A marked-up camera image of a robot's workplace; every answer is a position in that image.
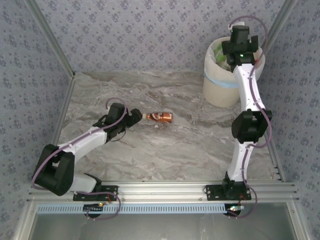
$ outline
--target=glass panel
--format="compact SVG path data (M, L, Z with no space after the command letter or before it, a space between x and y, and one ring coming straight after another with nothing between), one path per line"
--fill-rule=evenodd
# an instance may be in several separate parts
M112 220L88 221L82 214L38 214L29 240L43 239L295 240L297 238L286 204L261 203L256 212L245 219L228 219L223 214L120 214Z

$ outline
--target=cable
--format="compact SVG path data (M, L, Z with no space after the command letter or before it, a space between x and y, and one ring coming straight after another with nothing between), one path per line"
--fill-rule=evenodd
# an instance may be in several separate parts
M84 192L84 191L78 191L77 192L78 194L83 194L83 195L102 195L102 194L108 194L109 195L112 195L114 196L117 201L119 202L119 206L118 208L116 209L116 212L114 214L112 214L111 216L107 216L107 217L99 217L99 218L92 218L92 217L89 217L89 212L90 210L93 208L93 207L90 207L87 211L86 211L86 217L89 219L92 219L94 221L104 221L104 220L109 220L109 219L113 219L114 217L116 217L120 210L121 210L121 200L120 198L118 197L117 194L114 194L113 192L110 192L110 191L100 191L100 192Z
M252 15L244 15L244 16L240 16L240 17L237 17L236 19L234 19L230 24L229 24L229 27L231 27L231 25L233 23L235 23L236 21L240 20L240 19L243 19L243 18L249 18L249 19L254 19L254 20L257 20L263 27L264 29L264 42L266 45L267 42L268 42L268 29L267 29L267 26L264 24L264 22L256 17L256 16L252 16ZM254 101L254 104L257 106L257 108L260 110L260 112L262 113L263 117L265 118L266 122L267 122L267 125L268 125L268 128L269 128L269 136L268 136L268 139L267 141L262 144L262 145L254 145L254 144L249 144L247 146L247 149L245 150L245 153L244 153L244 157L243 157L243 160L242 160L242 165L241 165L241 175L242 175L242 180L243 180L243 183L244 185L249 188L253 194L254 194L254 198L255 198L255 202L254 202L254 206L253 208L246 214L246 215L243 215L243 216L238 216L237 214L235 214L234 212L232 211L228 211L228 213L234 215L235 218L237 219L244 219L248 216L250 216L257 208L257 204L258 204L258 196L257 196L257 193L256 191L248 185L247 183L247 180L245 179L245 163L246 163L246 160L247 160L247 156L248 156L248 153L249 153L249 148L250 147L253 147L253 148L258 148L258 149L261 149L261 148L264 148L266 147L270 141L271 141L271 138L272 138L272 126L271 126L271 122L267 116L267 114L265 113L265 111L262 109L262 107L259 105L258 101L257 101L257 98L255 96L255 93L254 93L254 88L253 88L253 80L252 80L252 76L254 74L254 71L256 69L256 67L258 66L258 64L260 63L260 60L262 59L263 57L263 51L258 59L258 61L255 63L255 65L253 66L250 74L249 74L249 85L250 85L250 92L251 92L251 95L252 95L252 98L253 98L253 101Z
M98 129L95 129L95 130L93 130L93 131L91 131L91 132L87 132L86 134L84 134L84 135L76 138L74 141L70 142L70 144L65 145L65 146L63 146L63 147L60 147L58 150L56 150L56 151L54 151L53 153L51 153L51 154L43 161L43 163L39 166L39 168L37 169L37 171L35 172L35 174L34 174L34 176L33 176L33 178L32 178L31 186L32 186L34 189L37 189L37 190L45 190L45 191L46 191L45 188L36 186L36 185L35 185L35 181L36 181L39 173L41 172L41 170L44 168L44 166L45 166L45 165L49 162L49 160L52 159L55 155L57 155L58 153L60 153L60 152L63 151L64 149L68 148L70 145L74 145L74 144L78 143L79 141L81 141L81 140L83 140L84 138L88 137L90 134L95 134L95 133L97 133L97 132L103 131L103 130L105 130L105 129L109 129L109 128L117 125L117 124L125 117L125 115L127 114L127 109L128 109L128 108L127 108L127 105L126 105L126 103L125 103L122 99L120 99L120 98L118 98L118 97L111 97L111 98L109 98L109 99L106 101L106 103L105 103L105 108L107 109L108 103L109 103L111 100L119 100L120 102L123 103L123 105L124 105L124 112L123 112L122 116L121 116L117 121L115 121L114 123L112 123L112 124L110 124L110 125L107 125L107 126L104 126L104 127L101 127L101 128L98 128Z
M239 201L238 206L240 206L240 205L241 205L241 198L242 198L242 199L244 199L244 200L245 200L244 208L246 208L246 207L247 207L247 199L246 199L246 198L245 198L245 196L243 196L241 193L239 194L239 197L240 197L240 201Z
M126 135L126 133L127 133L127 130L124 129L124 134L119 139L116 139L116 140L113 140L113 141L110 140L109 142L118 142L118 141L120 141Z

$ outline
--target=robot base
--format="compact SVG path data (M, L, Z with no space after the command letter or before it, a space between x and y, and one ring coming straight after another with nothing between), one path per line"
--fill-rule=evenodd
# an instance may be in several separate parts
M96 184L94 186L94 189L92 193L101 193L101 192L110 192L114 193L115 195L118 195L118 189L119 187L116 185L102 185L102 181L90 174L85 173L89 177L95 179ZM81 194L78 192L75 192L73 194L73 201L75 202L116 202L117 198L114 195L111 194L94 194L94 195L88 195L88 194Z
M243 181L231 181L228 173L221 185L206 185L206 199L208 201L226 201L226 200L251 200L250 189L246 187Z

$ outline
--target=black mounting plate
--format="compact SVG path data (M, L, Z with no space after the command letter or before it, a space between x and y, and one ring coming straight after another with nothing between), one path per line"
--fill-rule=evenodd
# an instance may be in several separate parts
M99 192L111 192L116 195L118 195L118 189L119 187L116 185L102 185L101 189ZM116 202L117 199L113 195L107 195L107 194L97 194L97 195L86 195L86 194L81 194L81 193L74 193L73 194L73 201L75 202L92 202L92 201L97 201L97 202Z
M208 201L227 201L227 200L235 200L235 201L243 201L244 199L240 197L242 195L246 200L251 200L251 193L249 188L243 188L239 193L235 194L233 199L230 199L224 193L222 185L206 185L205 186L206 199Z

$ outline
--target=copper can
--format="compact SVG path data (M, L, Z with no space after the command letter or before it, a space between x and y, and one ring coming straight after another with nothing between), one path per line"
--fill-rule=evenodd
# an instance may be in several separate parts
M144 113L144 119L153 120L159 123L172 123L173 114L170 112L154 112L154 113Z

